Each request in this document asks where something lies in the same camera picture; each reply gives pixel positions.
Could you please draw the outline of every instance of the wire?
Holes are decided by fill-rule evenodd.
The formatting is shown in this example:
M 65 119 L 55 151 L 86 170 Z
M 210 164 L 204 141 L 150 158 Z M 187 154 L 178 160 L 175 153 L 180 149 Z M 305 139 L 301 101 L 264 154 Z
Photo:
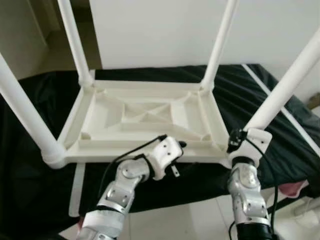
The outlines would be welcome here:
M 271 165 L 271 162 L 269 161 L 269 159 L 267 158 L 267 156 L 261 151 L 261 149 L 259 147 L 257 147 L 256 144 L 254 144 L 251 140 L 249 140 L 248 138 L 245 138 L 245 140 L 247 140 L 248 143 L 250 143 L 264 158 L 264 160 L 266 161 L 272 177 L 273 177 L 273 184 L 274 184 L 274 199 L 273 199 L 273 207 L 272 207 L 272 212 L 271 212 L 271 220 L 270 220 L 270 225 L 271 225 L 271 229 L 272 229 L 272 233 L 275 233 L 275 229 L 274 229 L 274 225 L 275 225 L 275 215 L 276 215 L 276 210 L 277 210 L 277 204 L 278 204 L 278 180 L 277 180 L 277 176 L 275 173 L 274 168 Z
M 235 221 L 233 221 L 229 227 L 229 230 L 228 230 L 228 233 L 229 233 L 229 239 L 232 240 L 232 237 L 231 237 L 231 230 L 232 230 L 232 227 L 235 225 Z
M 105 168 L 105 170 L 104 170 L 104 172 L 103 172 L 103 175 L 102 175 L 102 178 L 101 178 L 101 182 L 100 182 L 99 191 L 98 191 L 98 196 L 97 196 L 98 199 L 101 198 L 101 196 L 102 196 L 102 191 L 103 191 L 103 187 L 104 187 L 105 178 L 106 178 L 107 173 L 108 173 L 108 171 L 111 169 L 111 166 L 112 166 L 113 164 L 115 164 L 116 162 L 122 162 L 122 161 L 124 161 L 125 159 L 122 159 L 123 157 L 128 156 L 129 154 L 132 154 L 133 152 L 136 152 L 136 151 L 138 151 L 138 150 L 140 150 L 140 149 L 143 149 L 144 147 L 146 147 L 146 146 L 154 143 L 154 142 L 157 141 L 157 140 L 162 141 L 162 140 L 165 139 L 166 137 L 167 137 L 167 135 L 157 136 L 156 138 L 152 139 L 151 141 L 148 141 L 148 142 L 146 142 L 145 144 L 143 144 L 143 145 L 141 145 L 141 146 L 138 146 L 138 147 L 136 147 L 135 149 L 133 149 L 133 150 L 131 150 L 131 151 L 128 151 L 128 152 L 126 152 L 126 153 L 124 153 L 124 154 L 116 157 L 115 159 L 113 159 L 113 160 L 109 163 L 109 165 Z

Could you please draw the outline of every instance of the white support strut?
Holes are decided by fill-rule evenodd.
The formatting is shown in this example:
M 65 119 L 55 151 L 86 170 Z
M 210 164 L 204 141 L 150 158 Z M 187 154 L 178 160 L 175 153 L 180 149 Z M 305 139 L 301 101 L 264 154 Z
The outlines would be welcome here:
M 219 67 L 221 54 L 227 41 L 228 33 L 234 18 L 238 0 L 228 0 L 222 16 L 221 25 L 216 36 L 209 63 L 206 67 L 204 77 L 201 81 L 202 89 L 214 88 L 214 80 Z
M 55 139 L 0 53 L 0 93 L 41 150 L 43 160 L 61 168 L 65 149 Z
M 89 73 L 89 67 L 81 39 L 77 29 L 76 20 L 72 11 L 70 0 L 57 0 L 65 27 L 66 35 L 70 44 L 74 64 L 79 75 L 79 84 L 82 87 L 89 87 L 94 83 Z
M 320 28 L 313 35 L 297 59 L 255 112 L 244 130 L 264 130 L 294 94 L 294 90 L 320 58 Z

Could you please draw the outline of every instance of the pink object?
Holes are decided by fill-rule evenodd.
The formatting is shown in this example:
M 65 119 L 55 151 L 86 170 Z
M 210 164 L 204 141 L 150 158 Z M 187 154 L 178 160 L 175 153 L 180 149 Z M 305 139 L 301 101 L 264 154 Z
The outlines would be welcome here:
M 288 198 L 295 199 L 299 196 L 301 189 L 309 185 L 308 181 L 299 181 L 296 183 L 285 183 L 279 186 L 279 190 L 282 194 Z

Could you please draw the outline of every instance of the black cloth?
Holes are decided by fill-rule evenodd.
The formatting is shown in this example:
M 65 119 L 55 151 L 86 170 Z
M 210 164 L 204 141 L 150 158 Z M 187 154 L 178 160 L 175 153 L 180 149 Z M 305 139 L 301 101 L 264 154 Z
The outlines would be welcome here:
M 272 89 L 277 81 L 260 65 L 250 68 Z M 188 82 L 201 81 L 206 66 L 98 70 L 99 80 Z M 30 100 L 57 138 L 79 91 L 75 71 L 44 73 L 20 81 Z M 266 94 L 241 65 L 222 65 L 215 79 L 214 97 L 227 130 L 243 128 Z M 320 120 L 296 97 L 288 111 L 320 145 Z M 68 216 L 75 164 L 50 169 L 40 150 L 8 105 L 0 98 L 0 232 L 12 239 L 53 235 L 79 219 Z M 297 182 L 320 173 L 320 159 L 282 113 L 266 129 L 273 135 L 266 152 L 279 184 Z M 80 213 L 97 203 L 100 180 L 107 163 L 86 165 Z M 228 194 L 230 170 L 213 163 L 178 163 L 180 177 L 148 180 L 136 188 L 131 211 L 175 206 Z M 274 184 L 264 160 L 258 168 L 262 187 Z M 109 177 L 105 185 L 113 179 Z

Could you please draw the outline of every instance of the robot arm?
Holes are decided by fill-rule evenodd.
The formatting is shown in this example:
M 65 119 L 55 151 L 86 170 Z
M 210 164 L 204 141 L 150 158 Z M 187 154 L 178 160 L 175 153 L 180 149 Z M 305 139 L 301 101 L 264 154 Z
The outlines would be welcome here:
M 234 222 L 239 240 L 275 240 L 266 202 L 257 177 L 261 153 L 249 143 L 266 152 L 272 135 L 255 128 L 236 130 L 229 138 L 229 160 L 232 162 L 228 190 L 232 197 Z
M 161 180 L 165 169 L 183 155 L 186 144 L 166 137 L 148 155 L 121 162 L 115 180 L 109 183 L 96 210 L 85 215 L 77 240 L 113 240 L 122 232 L 125 217 L 135 198 L 136 186 L 152 177 Z

